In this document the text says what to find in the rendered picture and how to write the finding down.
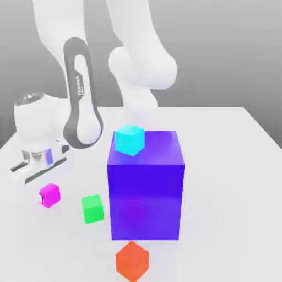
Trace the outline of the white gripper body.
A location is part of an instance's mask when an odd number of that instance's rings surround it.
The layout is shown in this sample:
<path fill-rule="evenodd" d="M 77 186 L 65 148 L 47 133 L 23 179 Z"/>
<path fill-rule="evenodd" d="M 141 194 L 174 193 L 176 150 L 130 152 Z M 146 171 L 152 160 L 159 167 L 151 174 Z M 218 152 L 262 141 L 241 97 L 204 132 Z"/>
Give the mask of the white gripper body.
<path fill-rule="evenodd" d="M 14 194 L 37 195 L 41 188 L 55 183 L 68 170 L 68 159 L 63 156 L 51 165 L 45 164 L 43 158 L 21 161 L 14 167 Z"/>

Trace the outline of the small magenta cube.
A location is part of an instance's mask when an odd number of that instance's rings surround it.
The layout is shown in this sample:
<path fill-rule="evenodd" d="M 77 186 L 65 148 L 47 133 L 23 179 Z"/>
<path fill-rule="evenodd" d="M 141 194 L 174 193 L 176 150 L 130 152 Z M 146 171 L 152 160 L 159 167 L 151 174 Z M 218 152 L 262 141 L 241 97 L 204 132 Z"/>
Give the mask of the small magenta cube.
<path fill-rule="evenodd" d="M 41 196 L 40 204 L 46 208 L 50 208 L 61 200 L 59 187 L 54 183 L 49 183 L 39 191 Z"/>

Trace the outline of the small green cube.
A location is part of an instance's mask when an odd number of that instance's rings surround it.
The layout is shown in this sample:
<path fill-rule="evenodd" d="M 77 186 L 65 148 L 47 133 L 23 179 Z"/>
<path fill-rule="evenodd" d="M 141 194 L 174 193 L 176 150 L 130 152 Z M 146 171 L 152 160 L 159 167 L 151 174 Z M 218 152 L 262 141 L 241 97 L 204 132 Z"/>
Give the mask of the small green cube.
<path fill-rule="evenodd" d="M 104 220 L 101 197 L 96 194 L 82 198 L 83 216 L 86 224 Z"/>

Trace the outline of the small cyan cube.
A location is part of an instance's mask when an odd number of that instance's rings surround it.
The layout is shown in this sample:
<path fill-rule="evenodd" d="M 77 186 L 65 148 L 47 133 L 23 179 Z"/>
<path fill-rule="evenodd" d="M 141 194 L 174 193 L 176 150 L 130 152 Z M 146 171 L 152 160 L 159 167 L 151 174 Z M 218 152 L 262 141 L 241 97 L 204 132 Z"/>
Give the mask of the small cyan cube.
<path fill-rule="evenodd" d="M 115 149 L 130 156 L 137 155 L 145 147 L 144 128 L 126 124 L 115 131 Z"/>

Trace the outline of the small orange cube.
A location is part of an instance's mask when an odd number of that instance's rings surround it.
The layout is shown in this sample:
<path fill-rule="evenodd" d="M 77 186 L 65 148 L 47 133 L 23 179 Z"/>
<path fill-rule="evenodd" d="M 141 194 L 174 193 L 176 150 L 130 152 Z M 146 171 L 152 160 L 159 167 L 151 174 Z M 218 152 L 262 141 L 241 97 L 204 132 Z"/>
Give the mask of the small orange cube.
<path fill-rule="evenodd" d="M 138 279 L 149 269 L 149 252 L 133 241 L 116 253 L 116 271 L 130 282 Z"/>

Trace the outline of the large blue box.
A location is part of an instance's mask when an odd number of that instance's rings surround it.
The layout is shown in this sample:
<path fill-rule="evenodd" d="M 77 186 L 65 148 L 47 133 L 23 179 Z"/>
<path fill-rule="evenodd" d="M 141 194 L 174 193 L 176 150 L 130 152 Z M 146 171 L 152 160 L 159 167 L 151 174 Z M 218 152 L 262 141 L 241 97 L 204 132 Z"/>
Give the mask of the large blue box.
<path fill-rule="evenodd" d="M 176 131 L 147 131 L 137 155 L 107 161 L 113 240 L 172 240 L 180 234 L 185 161 Z"/>

